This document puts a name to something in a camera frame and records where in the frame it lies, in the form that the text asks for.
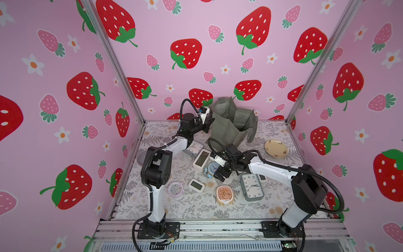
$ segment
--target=alarm clock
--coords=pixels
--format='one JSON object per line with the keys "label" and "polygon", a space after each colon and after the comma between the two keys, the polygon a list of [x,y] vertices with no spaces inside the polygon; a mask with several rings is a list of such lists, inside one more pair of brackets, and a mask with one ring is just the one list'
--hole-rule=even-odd
{"label": "alarm clock", "polygon": [[241,188],[246,201],[263,199],[264,193],[260,185],[258,175],[253,173],[242,175]]}

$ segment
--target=plate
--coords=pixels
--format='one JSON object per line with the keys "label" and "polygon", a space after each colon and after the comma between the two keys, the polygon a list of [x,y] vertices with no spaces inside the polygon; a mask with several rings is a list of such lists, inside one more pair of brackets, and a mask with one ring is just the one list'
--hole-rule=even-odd
{"label": "plate", "polygon": [[276,158],[283,158],[288,154],[287,145],[276,139],[268,140],[264,145],[264,149],[270,156]]}

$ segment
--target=pink wall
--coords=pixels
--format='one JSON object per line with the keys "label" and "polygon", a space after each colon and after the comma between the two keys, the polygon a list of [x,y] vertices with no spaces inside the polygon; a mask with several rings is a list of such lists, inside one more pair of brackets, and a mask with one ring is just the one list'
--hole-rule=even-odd
{"label": "pink wall", "polygon": [[[293,131],[309,164],[340,189],[349,208],[344,224],[360,251],[403,250],[402,9],[402,2],[392,0],[361,5],[304,100]],[[350,94],[342,95],[345,88]],[[319,139],[330,132],[339,145],[330,145],[329,136]]]}
{"label": "pink wall", "polygon": [[[112,196],[106,179],[127,162],[123,145],[130,153],[139,130],[136,115],[122,87],[114,85],[98,36],[87,25],[82,30],[75,1],[6,1],[0,10],[0,250],[83,251],[89,241],[84,237],[107,217]],[[49,33],[38,37],[39,29]],[[92,78],[105,93],[98,106]],[[115,118],[121,102],[130,119],[125,137]],[[110,111],[106,120],[104,109]],[[96,130],[89,127],[89,137],[83,137],[91,125]],[[100,179],[102,160],[106,171],[100,169]]]}
{"label": "pink wall", "polygon": [[[348,3],[348,0],[272,1],[270,4],[248,0],[154,0],[154,4],[142,0],[93,1],[125,75],[131,78],[133,87],[139,84],[134,87],[136,101],[149,120],[164,120],[179,112],[182,100],[189,98],[193,89],[198,90],[191,92],[192,95],[196,92],[191,100],[200,106],[197,98],[210,101],[213,97],[214,102],[219,97],[234,97],[234,89],[243,91],[248,83],[253,89],[245,88],[247,93],[239,94],[243,101],[235,98],[238,107],[254,109],[260,113],[260,119],[287,117],[294,105],[292,100],[297,97],[291,97],[294,90],[299,93],[298,87],[305,83],[313,67],[310,61],[298,61],[306,55],[305,50],[323,49],[325,37],[331,36]],[[291,26],[287,26],[287,20],[292,22]],[[249,34],[253,36],[252,41],[243,38]],[[247,46],[244,55],[241,54],[243,45]],[[282,76],[287,79],[279,81]],[[277,107],[284,108],[275,113]]]}

